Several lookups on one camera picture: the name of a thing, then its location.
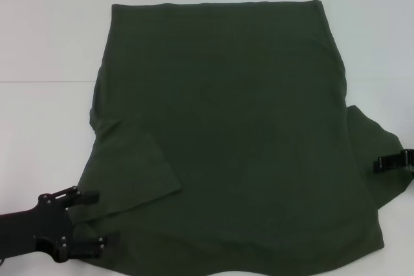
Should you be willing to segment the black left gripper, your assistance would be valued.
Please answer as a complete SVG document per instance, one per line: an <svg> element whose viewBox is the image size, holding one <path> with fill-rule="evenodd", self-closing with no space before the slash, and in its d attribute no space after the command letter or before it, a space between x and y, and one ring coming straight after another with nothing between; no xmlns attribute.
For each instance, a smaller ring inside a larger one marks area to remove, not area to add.
<svg viewBox="0 0 414 276"><path fill-rule="evenodd" d="M35 207L0 215L0 262L34 252L50 255L55 262L69 257L101 257L120 240L118 231L72 241L72 222L67 208L96 204L98 192L82 193L77 186L38 197Z"/></svg>

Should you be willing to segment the dark green t-shirt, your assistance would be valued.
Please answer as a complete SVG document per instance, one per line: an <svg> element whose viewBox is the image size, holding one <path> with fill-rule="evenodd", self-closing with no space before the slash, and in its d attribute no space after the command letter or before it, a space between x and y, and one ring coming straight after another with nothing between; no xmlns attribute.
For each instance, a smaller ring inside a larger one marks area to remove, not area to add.
<svg viewBox="0 0 414 276"><path fill-rule="evenodd" d="M331 269L383 248L376 142L322 4L113 5L75 209L120 273Z"/></svg>

